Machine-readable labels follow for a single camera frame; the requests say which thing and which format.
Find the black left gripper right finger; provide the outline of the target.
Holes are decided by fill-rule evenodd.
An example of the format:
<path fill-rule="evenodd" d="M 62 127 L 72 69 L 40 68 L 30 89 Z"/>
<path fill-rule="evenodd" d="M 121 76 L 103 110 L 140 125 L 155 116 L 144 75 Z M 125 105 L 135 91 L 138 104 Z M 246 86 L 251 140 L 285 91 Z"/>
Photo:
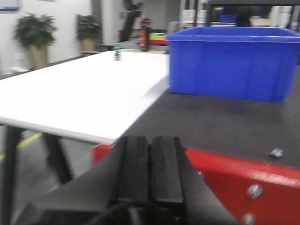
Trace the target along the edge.
<path fill-rule="evenodd" d="M 154 202 L 189 225 L 239 224 L 193 167 L 178 137 L 155 137 L 151 153 Z"/>

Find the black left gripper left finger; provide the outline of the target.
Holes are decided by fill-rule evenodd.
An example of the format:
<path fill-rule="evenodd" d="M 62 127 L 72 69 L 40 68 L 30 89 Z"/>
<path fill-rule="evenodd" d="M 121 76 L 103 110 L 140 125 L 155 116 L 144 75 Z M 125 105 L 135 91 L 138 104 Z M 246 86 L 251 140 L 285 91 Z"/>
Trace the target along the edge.
<path fill-rule="evenodd" d="M 123 136 L 86 173 L 30 201 L 18 225 L 94 225 L 115 205 L 148 200 L 145 137 Z"/>

